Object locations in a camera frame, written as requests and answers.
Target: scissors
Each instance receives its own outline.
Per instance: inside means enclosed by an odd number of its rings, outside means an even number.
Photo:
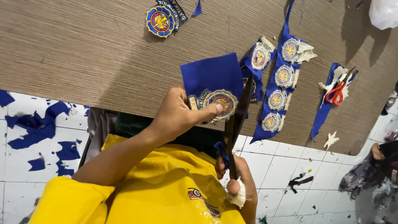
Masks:
[[[225,154],[228,156],[230,164],[230,172],[232,172],[233,179],[238,179],[238,173],[236,171],[236,164],[232,149],[234,148],[236,139],[238,138],[240,129],[242,128],[246,114],[248,112],[250,99],[252,97],[253,89],[253,73],[248,78],[246,85],[243,89],[243,93],[236,106],[235,113],[229,117],[229,120],[225,122],[224,129],[224,142],[222,143],[225,149]]]
[[[355,69],[356,66],[354,66],[345,76],[345,78],[336,86],[336,88],[332,89],[330,92],[328,92],[325,96],[325,100],[327,102],[333,103],[334,105],[338,106],[343,102],[343,88],[346,86],[348,78],[350,77],[350,75],[352,74],[353,76],[356,75],[358,73],[358,70]]]

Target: cartoon print on shirt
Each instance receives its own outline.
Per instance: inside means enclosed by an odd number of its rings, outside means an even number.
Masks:
[[[213,207],[213,206],[209,205],[207,202],[205,202],[205,199],[203,198],[203,196],[199,192],[199,190],[197,190],[196,188],[193,188],[193,187],[190,187],[188,189],[192,189],[192,191],[188,191],[189,199],[191,199],[191,200],[197,199],[197,200],[203,201],[205,203],[207,209],[209,210],[211,216],[216,217],[216,218],[221,217],[221,212],[215,209],[217,207]]]

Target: person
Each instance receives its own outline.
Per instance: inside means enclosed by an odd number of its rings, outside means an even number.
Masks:
[[[211,223],[254,224],[257,190],[244,158],[234,155],[246,187],[239,209],[219,180],[221,159],[194,148],[167,144],[222,112],[220,104],[190,110],[182,85],[172,86],[152,123],[132,138],[108,135],[103,151],[72,176],[45,186],[31,224]],[[240,185],[230,180],[228,192]]]

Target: yellow t-shirt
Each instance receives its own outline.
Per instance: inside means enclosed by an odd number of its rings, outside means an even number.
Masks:
[[[125,140],[111,135],[102,150]],[[215,160],[194,148],[166,144],[152,151],[115,187],[55,177],[45,186],[30,224],[244,224],[217,179]]]

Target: red scissor handle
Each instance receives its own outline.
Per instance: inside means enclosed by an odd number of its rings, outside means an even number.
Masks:
[[[338,84],[336,88],[332,89],[330,92],[328,92],[328,94],[326,94],[325,100],[333,103],[336,106],[340,105],[343,102],[342,90],[344,87],[345,87],[344,82],[341,82],[340,84]]]

